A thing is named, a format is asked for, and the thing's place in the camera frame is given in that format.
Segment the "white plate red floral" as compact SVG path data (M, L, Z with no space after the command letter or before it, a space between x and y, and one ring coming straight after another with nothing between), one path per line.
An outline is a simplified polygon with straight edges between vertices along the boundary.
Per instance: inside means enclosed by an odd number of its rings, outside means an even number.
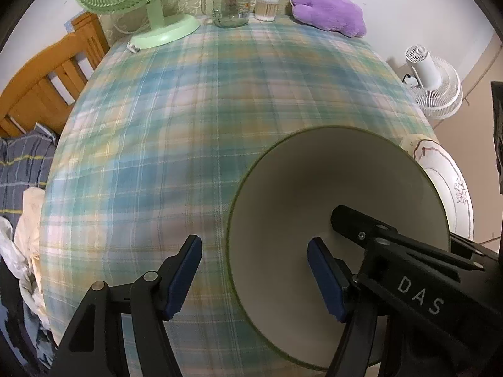
M472 200L466 181L454 159L440 144L422 134L406 136L400 147L425 170L436 187L450 231L472 241Z

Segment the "floral bowl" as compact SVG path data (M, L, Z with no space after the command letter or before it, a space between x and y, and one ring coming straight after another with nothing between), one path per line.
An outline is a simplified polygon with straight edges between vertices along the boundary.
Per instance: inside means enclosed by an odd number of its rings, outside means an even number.
M333 359L344 327L326 308L308 263L321 238L358 271L362 247L335 233L339 205L442 250L449 224L425 170L392 141L360 128L297 131L262 154L245 175L229 214L227 261L250 325L283 358L316 371Z

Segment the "white floor fan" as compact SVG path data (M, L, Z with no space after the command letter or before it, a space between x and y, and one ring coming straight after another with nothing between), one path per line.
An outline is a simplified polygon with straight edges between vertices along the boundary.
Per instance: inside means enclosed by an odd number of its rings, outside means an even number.
M455 68L420 44L409 47L405 59L409 73L402 82L410 88L425 116L433 120L454 116L463 101L462 84Z

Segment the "blue plaid bedding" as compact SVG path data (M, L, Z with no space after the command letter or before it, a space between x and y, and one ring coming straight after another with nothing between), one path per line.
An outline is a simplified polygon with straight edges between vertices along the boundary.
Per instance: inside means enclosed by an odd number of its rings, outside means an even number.
M1 216L15 227L22 214L23 192L44 189L58 135L43 124L16 138L1 138Z

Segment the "plaid tablecloth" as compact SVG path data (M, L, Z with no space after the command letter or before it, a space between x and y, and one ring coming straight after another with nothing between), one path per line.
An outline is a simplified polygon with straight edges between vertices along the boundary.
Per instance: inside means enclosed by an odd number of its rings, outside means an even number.
M260 154L318 125L394 142L433 128L395 72L359 38L279 16L202 25L138 53L116 43L67 119L42 209L43 298L56 341L91 284L137 280L187 236L203 257L167 323L185 376L310 376L244 319L225 263L229 206Z

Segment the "purple plush toy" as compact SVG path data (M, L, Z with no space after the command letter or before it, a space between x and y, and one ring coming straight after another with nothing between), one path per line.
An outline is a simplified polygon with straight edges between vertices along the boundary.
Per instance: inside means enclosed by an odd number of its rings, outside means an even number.
M367 27L362 9L351 0L290 0L291 13L299 22L346 37L364 37Z

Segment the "cotton swab container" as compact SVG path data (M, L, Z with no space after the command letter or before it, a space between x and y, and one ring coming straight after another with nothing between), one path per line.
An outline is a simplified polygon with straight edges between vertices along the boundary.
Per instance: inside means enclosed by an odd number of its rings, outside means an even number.
M256 0L254 16L260 21L274 21L280 0Z

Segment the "wooden bed headboard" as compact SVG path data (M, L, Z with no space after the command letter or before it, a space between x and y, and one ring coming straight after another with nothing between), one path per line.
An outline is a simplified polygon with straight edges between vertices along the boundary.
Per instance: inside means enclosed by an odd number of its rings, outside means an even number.
M93 70L109 50L96 14L85 12L72 20L73 31L28 60L1 94L1 137L18 137L40 123L55 133L63 131L73 110L51 82L54 74L73 100L83 92L88 78L78 65L78 55Z

